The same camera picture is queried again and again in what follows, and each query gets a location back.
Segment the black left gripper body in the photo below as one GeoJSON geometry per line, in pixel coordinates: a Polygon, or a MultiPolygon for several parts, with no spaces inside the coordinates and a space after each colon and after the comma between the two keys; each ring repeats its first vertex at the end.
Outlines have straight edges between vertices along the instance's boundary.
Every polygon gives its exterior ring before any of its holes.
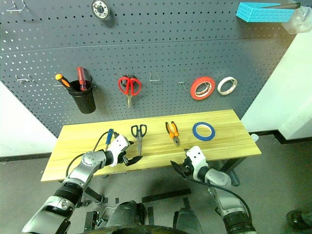
{"type": "Polygon", "coordinates": [[[126,166],[129,165],[129,160],[126,157],[126,151],[120,152],[120,154],[118,155],[118,158],[117,158],[117,162],[118,162],[118,164],[124,163],[126,166]]]}

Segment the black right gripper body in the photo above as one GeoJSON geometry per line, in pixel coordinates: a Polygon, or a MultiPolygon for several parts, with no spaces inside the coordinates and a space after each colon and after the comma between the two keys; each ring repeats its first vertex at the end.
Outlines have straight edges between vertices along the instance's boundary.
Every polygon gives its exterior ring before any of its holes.
{"type": "Polygon", "coordinates": [[[193,179],[194,167],[191,159],[187,156],[182,164],[182,175],[185,179],[193,179]]]}

